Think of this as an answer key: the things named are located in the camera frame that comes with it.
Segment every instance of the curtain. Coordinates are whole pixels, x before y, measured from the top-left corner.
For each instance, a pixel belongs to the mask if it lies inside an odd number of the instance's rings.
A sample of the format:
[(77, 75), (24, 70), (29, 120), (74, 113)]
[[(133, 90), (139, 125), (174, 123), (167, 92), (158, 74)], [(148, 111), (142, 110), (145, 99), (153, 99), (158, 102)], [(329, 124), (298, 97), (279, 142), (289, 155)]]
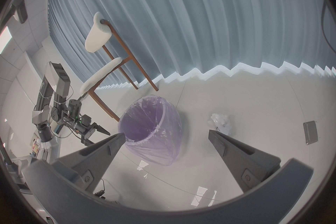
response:
[[(323, 69), (336, 56), (321, 32), (323, 0), (48, 0), (51, 38), (84, 82), (110, 61), (103, 49), (89, 53), (85, 38), (99, 11), (154, 79), (193, 68), (202, 73), (239, 62), (280, 67), (284, 61)], [(325, 33), (336, 42), (336, 26), (327, 9)], [(114, 57), (127, 55), (114, 37), (106, 44)], [(124, 70), (133, 81), (144, 76), (133, 62)], [(109, 75), (102, 86), (126, 82)]]

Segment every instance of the trash can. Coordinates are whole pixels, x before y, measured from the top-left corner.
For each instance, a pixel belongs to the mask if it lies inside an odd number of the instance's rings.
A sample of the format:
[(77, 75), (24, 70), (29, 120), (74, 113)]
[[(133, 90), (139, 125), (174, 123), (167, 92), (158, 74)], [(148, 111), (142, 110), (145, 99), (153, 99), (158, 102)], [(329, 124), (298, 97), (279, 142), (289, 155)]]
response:
[(166, 99), (149, 95), (133, 103), (121, 116), (119, 133), (135, 155), (160, 165), (171, 165), (179, 154), (182, 125), (179, 113)]

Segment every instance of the chair backrest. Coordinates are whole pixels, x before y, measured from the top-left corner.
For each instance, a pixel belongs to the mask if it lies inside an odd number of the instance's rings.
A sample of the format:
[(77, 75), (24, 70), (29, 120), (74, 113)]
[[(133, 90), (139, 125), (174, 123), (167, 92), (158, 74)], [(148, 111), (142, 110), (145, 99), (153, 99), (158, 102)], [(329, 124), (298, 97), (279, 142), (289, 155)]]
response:
[(97, 12), (93, 17), (93, 26), (85, 40), (85, 49), (88, 52), (96, 52), (112, 36), (110, 28), (100, 23), (101, 19), (103, 19), (103, 15), (100, 12)]

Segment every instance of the ceiling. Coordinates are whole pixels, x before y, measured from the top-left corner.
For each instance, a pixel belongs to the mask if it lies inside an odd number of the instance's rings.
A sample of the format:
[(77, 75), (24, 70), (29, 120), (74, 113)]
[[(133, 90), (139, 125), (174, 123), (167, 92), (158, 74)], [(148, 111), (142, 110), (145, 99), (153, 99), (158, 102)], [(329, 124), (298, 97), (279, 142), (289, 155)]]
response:
[(12, 17), (7, 26), (12, 35), (2, 54), (0, 54), (0, 113), (6, 94), (26, 63), (24, 52), (33, 56), (41, 47), (42, 41), (49, 36), (47, 23), (48, 0), (25, 0), (28, 20), (20, 24)]

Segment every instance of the crumpled plastic bag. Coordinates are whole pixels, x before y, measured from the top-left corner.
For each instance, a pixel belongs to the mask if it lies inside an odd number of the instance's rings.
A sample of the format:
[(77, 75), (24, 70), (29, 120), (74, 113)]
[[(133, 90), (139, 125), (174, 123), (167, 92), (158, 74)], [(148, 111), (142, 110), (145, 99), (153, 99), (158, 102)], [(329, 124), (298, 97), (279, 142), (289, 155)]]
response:
[(229, 116), (224, 114), (212, 114), (208, 119), (208, 126), (211, 128), (216, 128), (222, 134), (230, 135), (231, 134), (231, 123)]
[(125, 134), (129, 151), (144, 160), (168, 166), (179, 154), (181, 119), (176, 108), (160, 96), (134, 102), (121, 116), (118, 131)]

